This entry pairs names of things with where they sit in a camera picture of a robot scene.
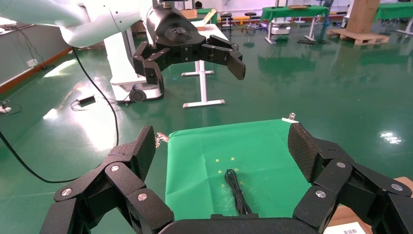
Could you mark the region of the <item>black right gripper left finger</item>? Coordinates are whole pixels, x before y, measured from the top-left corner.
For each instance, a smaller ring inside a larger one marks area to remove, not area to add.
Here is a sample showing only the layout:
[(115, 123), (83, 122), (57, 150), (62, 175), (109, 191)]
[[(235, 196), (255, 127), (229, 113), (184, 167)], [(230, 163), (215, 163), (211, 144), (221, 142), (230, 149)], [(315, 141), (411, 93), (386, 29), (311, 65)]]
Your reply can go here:
[(95, 169), (59, 189), (40, 232), (89, 234), (117, 209), (138, 234), (157, 234), (174, 220), (171, 209), (145, 184), (156, 151), (153, 127), (115, 146)]

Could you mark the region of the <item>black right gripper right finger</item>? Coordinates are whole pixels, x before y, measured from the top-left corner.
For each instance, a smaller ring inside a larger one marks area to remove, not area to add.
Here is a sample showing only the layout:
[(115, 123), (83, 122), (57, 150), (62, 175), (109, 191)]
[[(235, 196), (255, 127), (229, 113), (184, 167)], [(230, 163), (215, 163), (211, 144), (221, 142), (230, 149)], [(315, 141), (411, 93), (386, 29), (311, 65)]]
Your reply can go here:
[(293, 217), (319, 233), (339, 205), (350, 208), (375, 234), (413, 231), (413, 192), (402, 182), (357, 163), (337, 143), (313, 137), (300, 123), (290, 125), (288, 150), (310, 188)]

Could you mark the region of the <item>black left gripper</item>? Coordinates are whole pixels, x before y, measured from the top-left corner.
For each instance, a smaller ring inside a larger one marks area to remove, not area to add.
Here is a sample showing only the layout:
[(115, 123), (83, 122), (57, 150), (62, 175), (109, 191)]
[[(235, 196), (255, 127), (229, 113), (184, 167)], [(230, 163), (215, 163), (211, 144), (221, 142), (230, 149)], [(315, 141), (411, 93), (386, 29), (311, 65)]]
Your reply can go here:
[(146, 83), (165, 92), (162, 71), (171, 64), (203, 60), (224, 65), (237, 80), (245, 78), (246, 66), (238, 45), (211, 35), (207, 39), (175, 8), (159, 5), (146, 15), (146, 30), (151, 42), (141, 42), (132, 56), (135, 72)]

